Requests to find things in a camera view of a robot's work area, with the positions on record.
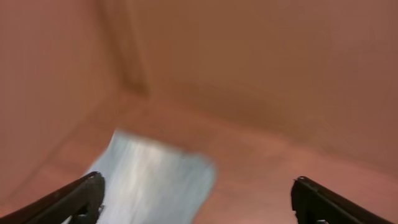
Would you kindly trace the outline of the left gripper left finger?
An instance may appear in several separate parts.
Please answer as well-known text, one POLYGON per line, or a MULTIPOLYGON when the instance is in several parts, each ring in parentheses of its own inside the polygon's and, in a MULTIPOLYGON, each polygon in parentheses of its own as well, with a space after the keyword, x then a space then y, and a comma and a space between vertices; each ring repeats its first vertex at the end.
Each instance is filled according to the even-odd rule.
POLYGON ((105 179, 90 172, 38 201, 1 218, 1 224, 95 224, 103 209, 105 179))

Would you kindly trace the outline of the light blue denim shorts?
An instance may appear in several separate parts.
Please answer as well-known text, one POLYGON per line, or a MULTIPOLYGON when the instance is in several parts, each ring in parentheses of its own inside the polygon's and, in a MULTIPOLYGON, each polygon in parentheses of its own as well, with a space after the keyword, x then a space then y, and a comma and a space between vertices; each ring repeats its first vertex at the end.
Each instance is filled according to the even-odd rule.
POLYGON ((216 180, 211 159, 120 130, 89 170, 105 179, 98 223, 192 224, 216 180))

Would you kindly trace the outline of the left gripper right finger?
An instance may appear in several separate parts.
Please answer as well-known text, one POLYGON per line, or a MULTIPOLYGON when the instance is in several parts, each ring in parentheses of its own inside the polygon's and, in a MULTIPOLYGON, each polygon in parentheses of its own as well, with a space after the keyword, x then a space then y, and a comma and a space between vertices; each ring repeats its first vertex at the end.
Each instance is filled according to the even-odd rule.
POLYGON ((305 176, 294 180, 290 196, 298 224, 392 224, 305 176))

